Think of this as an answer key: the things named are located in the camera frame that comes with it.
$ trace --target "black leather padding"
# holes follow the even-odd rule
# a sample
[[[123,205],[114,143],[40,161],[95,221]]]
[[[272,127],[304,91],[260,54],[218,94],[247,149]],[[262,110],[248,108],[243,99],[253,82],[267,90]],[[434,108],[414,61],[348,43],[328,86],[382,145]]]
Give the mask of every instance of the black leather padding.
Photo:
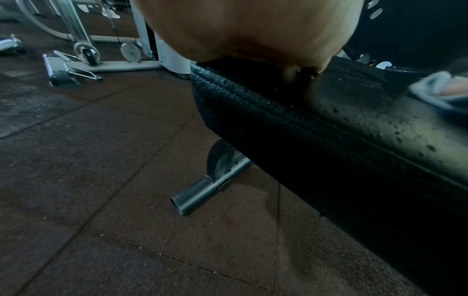
[[[213,132],[428,293],[466,293],[464,127],[344,59],[312,84],[229,59],[191,80]]]

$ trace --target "human skin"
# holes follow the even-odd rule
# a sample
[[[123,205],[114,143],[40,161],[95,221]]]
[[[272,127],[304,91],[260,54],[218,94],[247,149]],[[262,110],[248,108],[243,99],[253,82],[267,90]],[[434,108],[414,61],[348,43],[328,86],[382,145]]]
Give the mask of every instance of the human skin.
[[[364,0],[135,0],[187,59],[250,59],[322,72],[349,40]]]

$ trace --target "floor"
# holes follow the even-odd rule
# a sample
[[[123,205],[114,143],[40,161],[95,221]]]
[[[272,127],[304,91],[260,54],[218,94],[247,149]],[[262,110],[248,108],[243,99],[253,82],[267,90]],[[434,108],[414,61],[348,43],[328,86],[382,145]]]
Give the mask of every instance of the floor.
[[[120,35],[135,36],[121,14]],[[99,11],[81,15],[113,34]],[[2,23],[10,33],[28,52],[0,57],[0,295],[422,295],[257,167],[178,216],[169,198],[204,175],[217,139],[190,81],[148,71],[52,88],[41,54],[71,44]]]

